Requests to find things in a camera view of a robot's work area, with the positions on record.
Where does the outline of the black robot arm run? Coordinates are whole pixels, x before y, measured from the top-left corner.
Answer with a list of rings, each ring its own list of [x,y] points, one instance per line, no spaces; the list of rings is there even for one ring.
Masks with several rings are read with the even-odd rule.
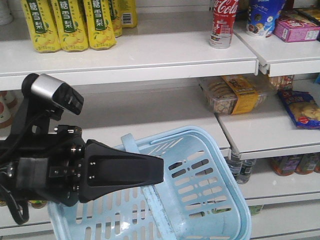
[[[72,207],[163,180],[162,158],[83,140],[77,126],[12,130],[0,143],[0,199],[19,225],[29,220],[28,201]]]

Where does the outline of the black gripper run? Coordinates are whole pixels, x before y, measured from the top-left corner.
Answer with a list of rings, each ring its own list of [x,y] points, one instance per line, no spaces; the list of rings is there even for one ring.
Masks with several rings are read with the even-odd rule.
[[[12,126],[0,142],[0,199],[8,206],[53,201],[68,207],[106,194],[164,181],[164,160],[126,152],[96,140],[82,129],[58,125]]]

